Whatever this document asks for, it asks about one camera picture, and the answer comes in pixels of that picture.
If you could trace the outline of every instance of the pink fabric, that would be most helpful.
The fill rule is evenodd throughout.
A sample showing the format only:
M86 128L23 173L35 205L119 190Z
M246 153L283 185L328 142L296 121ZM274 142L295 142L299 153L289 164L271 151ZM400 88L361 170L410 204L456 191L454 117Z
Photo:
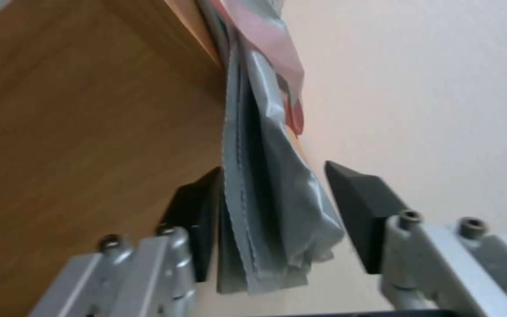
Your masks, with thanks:
M246 8L242 0L211 0L211 3L220 16L228 24L235 26L287 82L290 94L284 103L287 125L295 134L301 134L304 128L304 115L300 94L304 69L288 31Z

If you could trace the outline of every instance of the wooden shelf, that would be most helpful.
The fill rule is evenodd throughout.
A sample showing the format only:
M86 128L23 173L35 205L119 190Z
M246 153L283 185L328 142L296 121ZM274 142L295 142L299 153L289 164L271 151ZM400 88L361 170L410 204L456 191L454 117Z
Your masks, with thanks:
M175 189L220 164L224 72L204 24L127 4L0 12L0 315L26 315L101 236L151 235Z

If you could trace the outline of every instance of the black rubber pad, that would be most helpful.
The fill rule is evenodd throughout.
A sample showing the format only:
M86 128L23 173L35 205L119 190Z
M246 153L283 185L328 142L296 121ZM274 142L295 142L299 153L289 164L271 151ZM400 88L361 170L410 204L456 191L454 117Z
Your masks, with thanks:
M158 228L177 226L187 229L197 282L206 281L209 273L215 220L220 206L221 175L221 168L217 167L197 182L179 187Z
M369 274L381 272L387 218L407 209L380 177L326 162L326 177L344 226Z

